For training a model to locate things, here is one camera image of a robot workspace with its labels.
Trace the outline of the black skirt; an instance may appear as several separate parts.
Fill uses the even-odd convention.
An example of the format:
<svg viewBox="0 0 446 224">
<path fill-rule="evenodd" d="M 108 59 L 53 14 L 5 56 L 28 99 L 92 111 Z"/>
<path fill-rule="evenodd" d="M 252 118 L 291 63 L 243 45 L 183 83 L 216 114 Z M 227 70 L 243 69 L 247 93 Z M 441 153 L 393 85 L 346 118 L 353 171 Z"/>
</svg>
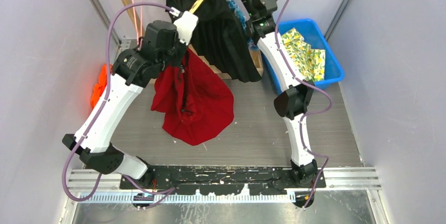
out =
<svg viewBox="0 0 446 224">
<path fill-rule="evenodd" d="M 166 5 L 188 11 L 196 0 L 166 0 Z M 248 37 L 226 0 L 204 0 L 195 11 L 198 24 L 191 44 L 211 66 L 241 82 L 258 82 L 262 76 L 251 58 Z"/>
</svg>

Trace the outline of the red pleated skirt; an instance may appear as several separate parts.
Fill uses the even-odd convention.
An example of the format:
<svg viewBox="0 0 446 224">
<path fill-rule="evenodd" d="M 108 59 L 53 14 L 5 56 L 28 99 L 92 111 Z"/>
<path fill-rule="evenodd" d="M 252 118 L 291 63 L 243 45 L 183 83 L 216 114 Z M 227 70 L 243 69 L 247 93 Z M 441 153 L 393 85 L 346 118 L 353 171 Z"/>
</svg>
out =
<svg viewBox="0 0 446 224">
<path fill-rule="evenodd" d="M 196 146 L 217 137 L 234 120 L 234 96 L 191 49 L 178 67 L 155 81 L 151 110 L 164 114 L 163 130 Z"/>
</svg>

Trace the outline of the lemon print skirt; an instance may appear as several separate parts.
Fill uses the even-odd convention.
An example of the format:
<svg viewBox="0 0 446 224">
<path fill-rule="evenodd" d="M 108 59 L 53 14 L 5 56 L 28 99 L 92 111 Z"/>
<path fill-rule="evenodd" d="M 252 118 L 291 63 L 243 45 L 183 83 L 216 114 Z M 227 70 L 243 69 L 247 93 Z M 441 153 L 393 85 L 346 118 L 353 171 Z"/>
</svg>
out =
<svg viewBox="0 0 446 224">
<path fill-rule="evenodd" d="M 325 79 L 324 49 L 312 48 L 295 28 L 283 33 L 281 40 L 289 57 L 306 80 L 318 82 Z"/>
</svg>

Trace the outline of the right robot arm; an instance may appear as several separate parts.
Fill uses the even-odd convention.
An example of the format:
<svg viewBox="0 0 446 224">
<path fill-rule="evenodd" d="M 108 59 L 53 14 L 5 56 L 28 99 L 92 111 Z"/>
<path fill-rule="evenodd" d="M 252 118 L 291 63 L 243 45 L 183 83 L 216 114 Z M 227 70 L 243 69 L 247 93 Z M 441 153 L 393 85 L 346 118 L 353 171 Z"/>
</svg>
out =
<svg viewBox="0 0 446 224">
<path fill-rule="evenodd" d="M 280 94 L 273 104 L 283 118 L 291 145 L 290 180 L 293 186 L 306 187 L 316 184 L 318 165 L 309 146 L 305 114 L 314 89 L 312 81 L 305 80 L 289 58 L 283 45 L 273 13 L 278 0 L 241 0 L 248 12 L 248 36 L 266 57 L 275 74 Z"/>
</svg>

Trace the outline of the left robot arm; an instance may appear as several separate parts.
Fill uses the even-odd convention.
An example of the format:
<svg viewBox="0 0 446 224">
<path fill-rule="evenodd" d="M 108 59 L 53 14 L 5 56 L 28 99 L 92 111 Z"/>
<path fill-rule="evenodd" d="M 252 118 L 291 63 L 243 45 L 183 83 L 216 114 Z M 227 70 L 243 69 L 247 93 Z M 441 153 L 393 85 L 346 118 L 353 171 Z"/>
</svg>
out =
<svg viewBox="0 0 446 224">
<path fill-rule="evenodd" d="M 101 95 L 87 121 L 62 142 L 79 155 L 87 167 L 107 175 L 119 173 L 131 178 L 139 188 L 150 187 L 153 168 L 139 157 L 117 149 L 110 142 L 130 104 L 152 79 L 167 66 L 178 66 L 190 43 L 196 22 L 182 18 L 173 23 L 154 21 L 147 25 L 138 45 L 122 51 L 113 63 L 110 90 Z"/>
</svg>

